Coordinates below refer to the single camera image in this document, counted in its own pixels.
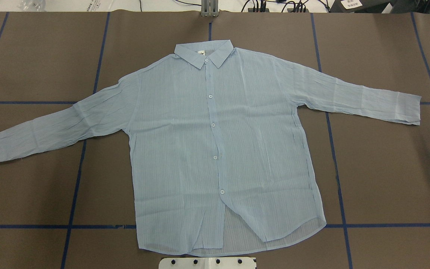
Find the black cable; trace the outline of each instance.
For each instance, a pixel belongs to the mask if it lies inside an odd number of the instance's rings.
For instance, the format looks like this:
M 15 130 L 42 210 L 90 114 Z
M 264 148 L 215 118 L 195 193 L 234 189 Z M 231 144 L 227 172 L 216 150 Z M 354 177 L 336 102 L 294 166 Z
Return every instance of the black cable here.
M 185 3 L 185 2 L 182 2 L 182 1 L 179 1 L 179 0 L 174 0 L 175 2 L 179 2 L 179 3 L 182 3 L 182 4 L 185 4 L 185 5 L 191 5 L 191 6 L 199 6 L 199 7 L 201 7 L 202 5 L 199 5 L 199 4 L 192 4 L 192 3 Z
M 283 6 L 283 9 L 281 10 L 281 12 L 285 11 L 285 7 L 286 7 L 288 4 L 290 4 L 290 3 L 292 3 L 292 4 L 293 4 L 293 10 L 294 10 L 294 9 L 295 9 L 295 7 L 296 7 L 296 3 L 295 3 L 294 1 L 288 1 L 288 2 L 286 2 L 286 3 L 285 3 L 285 5 Z
M 249 2 L 249 1 L 250 1 L 250 0 L 246 0 L 245 5 L 243 5 L 243 7 L 242 7 L 242 11 L 240 11 L 240 12 L 243 12 L 244 8 L 246 7 L 246 4 L 248 4 L 248 2 Z
M 303 8 L 303 12 L 306 12 L 306 3 L 308 2 L 309 0 L 306 0 L 305 2 L 303 2 L 303 5 L 304 5 L 304 8 Z
M 298 2 L 298 4 L 296 5 L 296 7 L 292 10 L 292 12 L 298 12 L 298 10 L 302 9 L 302 5 L 303 5 L 303 3 L 300 0 Z
M 323 1 L 321 1 L 321 0 L 318 0 L 319 2 L 321 2 L 321 4 L 323 4 L 324 5 L 324 8 L 326 8 L 326 11 L 330 11 L 330 7 L 329 7 L 329 5 L 328 5 L 328 0 L 326 0 L 326 4 L 323 2 Z

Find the shirt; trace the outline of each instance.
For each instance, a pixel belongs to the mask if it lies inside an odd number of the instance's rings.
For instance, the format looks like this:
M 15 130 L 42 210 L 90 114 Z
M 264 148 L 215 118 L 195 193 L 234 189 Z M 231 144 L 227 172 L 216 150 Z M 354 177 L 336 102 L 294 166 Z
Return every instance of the shirt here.
M 287 247 L 326 225 L 302 105 L 420 124 L 419 96 L 205 41 L 0 132 L 0 162 L 123 130 L 139 248 L 211 257 Z

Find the wrinkled fabric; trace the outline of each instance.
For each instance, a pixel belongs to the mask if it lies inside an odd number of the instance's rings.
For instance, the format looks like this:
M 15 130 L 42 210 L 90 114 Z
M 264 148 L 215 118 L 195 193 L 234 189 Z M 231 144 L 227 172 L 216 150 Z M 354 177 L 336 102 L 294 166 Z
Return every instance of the wrinkled fabric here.
M 326 225 L 302 105 L 420 124 L 419 96 L 205 41 L 0 132 L 0 162 L 123 130 L 140 248 L 210 257 L 286 247 Z

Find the wire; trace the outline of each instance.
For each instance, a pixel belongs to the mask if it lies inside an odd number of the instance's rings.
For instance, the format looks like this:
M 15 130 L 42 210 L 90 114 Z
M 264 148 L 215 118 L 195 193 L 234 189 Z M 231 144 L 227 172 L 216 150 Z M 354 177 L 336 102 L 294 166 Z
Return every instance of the wire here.
M 321 1 L 321 0 L 318 0 L 321 4 L 323 4 L 324 5 L 324 8 L 326 8 L 326 11 L 328 11 L 328 12 L 330 12 L 330 7 L 329 7 L 329 5 L 328 5 L 328 0 L 326 0 L 326 4 L 323 2 L 323 1 Z
M 185 3 L 185 2 L 182 2 L 182 1 L 179 1 L 179 0 L 174 0 L 175 2 L 179 2 L 179 3 L 182 3 L 182 4 L 185 4 L 185 5 L 191 5 L 191 6 L 199 6 L 199 7 L 201 7 L 202 5 L 199 5 L 199 4 L 192 4 L 192 3 Z
M 292 4 L 293 4 L 293 10 L 295 10 L 295 8 L 296 8 L 296 3 L 295 3 L 294 1 L 288 1 L 288 2 L 286 2 L 286 3 L 285 3 L 285 5 L 283 6 L 283 9 L 281 10 L 281 12 L 285 11 L 285 7 L 286 7 L 288 4 L 290 4 L 290 3 L 292 3 Z
M 245 5 L 243 5 L 243 7 L 242 7 L 242 11 L 240 11 L 240 12 L 243 12 L 244 8 L 246 7 L 246 4 L 248 4 L 248 2 L 249 2 L 249 1 L 250 1 L 250 0 L 246 0 Z

